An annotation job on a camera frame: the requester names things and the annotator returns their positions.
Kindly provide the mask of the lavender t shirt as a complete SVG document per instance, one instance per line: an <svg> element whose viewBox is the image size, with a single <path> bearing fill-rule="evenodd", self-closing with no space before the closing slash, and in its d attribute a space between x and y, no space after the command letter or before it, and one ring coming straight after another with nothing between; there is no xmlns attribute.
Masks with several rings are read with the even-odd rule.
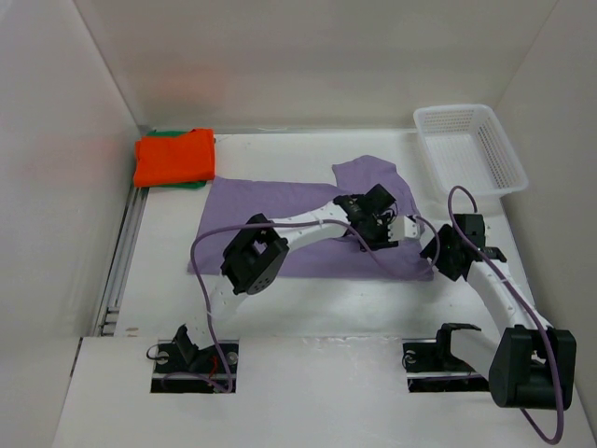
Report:
<svg viewBox="0 0 597 448"><path fill-rule="evenodd" d="M419 210L407 182L396 166L374 156L361 156L331 167L336 184L251 181L216 177L204 206L197 233L243 224L255 214L292 217L321 207L337 196L368 192L381 184L396 199L401 216ZM280 275L297 278L390 279L431 281L429 262L420 257L421 244L408 240L379 250L372 258L354 237L325 240L290 254Z"/></svg>

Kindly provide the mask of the orange t shirt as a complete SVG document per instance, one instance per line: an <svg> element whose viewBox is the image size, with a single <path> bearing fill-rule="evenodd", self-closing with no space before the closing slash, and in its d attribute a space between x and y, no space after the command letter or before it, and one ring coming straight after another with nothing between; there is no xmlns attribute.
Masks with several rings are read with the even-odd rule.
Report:
<svg viewBox="0 0 597 448"><path fill-rule="evenodd" d="M170 186L215 178L215 133L195 128L178 135L146 135L135 143L133 184Z"/></svg>

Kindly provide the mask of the green t shirt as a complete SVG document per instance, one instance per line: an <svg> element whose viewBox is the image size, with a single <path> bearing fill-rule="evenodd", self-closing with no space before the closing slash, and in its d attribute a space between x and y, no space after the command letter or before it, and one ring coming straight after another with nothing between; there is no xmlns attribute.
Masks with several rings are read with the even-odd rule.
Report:
<svg viewBox="0 0 597 448"><path fill-rule="evenodd" d="M146 136L147 137L177 137L183 135L185 131L157 131L153 130L149 132ZM177 183L177 184L166 184L160 185L160 188L170 188L170 189L201 189L206 186L205 181L194 181L194 182L186 182L186 183Z"/></svg>

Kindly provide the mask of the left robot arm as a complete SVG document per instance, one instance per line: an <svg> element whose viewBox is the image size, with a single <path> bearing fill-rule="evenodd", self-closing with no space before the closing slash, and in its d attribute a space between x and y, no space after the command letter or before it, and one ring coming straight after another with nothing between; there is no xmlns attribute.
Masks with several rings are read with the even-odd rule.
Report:
<svg viewBox="0 0 597 448"><path fill-rule="evenodd" d="M223 250L219 271L223 284L209 294L205 284L200 283L207 317L231 314L245 298L265 290L287 256L302 247L341 238L347 233L368 253L398 246L397 235L392 230L397 220L395 203L395 197L377 184L365 194L341 195L293 217L268 219L257 214L242 225L201 234L190 249L191 266L198 279L201 279L196 258L199 243L219 233L236 232Z"/></svg>

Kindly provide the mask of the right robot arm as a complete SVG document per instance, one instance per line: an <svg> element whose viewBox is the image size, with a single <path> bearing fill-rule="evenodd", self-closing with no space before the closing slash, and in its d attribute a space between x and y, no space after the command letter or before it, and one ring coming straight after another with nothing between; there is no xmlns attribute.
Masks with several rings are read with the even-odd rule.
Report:
<svg viewBox="0 0 597 448"><path fill-rule="evenodd" d="M434 259L438 271L456 281L464 279L480 296L500 340L493 343L473 324L445 324L433 345L439 367L454 369L464 362L488 381L501 408L557 409L573 398L576 339L567 329L554 328L528 302L512 280L507 259L486 244L480 214L456 214L441 227L421 253Z"/></svg>

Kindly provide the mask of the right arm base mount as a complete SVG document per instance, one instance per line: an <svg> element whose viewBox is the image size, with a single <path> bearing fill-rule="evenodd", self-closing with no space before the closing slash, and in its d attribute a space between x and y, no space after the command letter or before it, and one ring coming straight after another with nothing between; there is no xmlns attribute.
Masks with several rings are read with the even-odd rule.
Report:
<svg viewBox="0 0 597 448"><path fill-rule="evenodd" d="M402 343L402 367L409 392L488 392L488 381L451 353L451 334L462 329L480 331L472 324L444 323L434 339L410 339Z"/></svg>

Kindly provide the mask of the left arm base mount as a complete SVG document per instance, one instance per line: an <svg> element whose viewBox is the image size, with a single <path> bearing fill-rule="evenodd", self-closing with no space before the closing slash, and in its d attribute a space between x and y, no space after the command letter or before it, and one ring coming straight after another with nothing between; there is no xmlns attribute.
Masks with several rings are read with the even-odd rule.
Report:
<svg viewBox="0 0 597 448"><path fill-rule="evenodd" d="M161 341L146 350L146 359L152 363L150 392L154 394L224 393L231 379L231 393L236 391L239 364L239 345L222 343L225 361L213 346L200 351L191 367L184 360L173 341Z"/></svg>

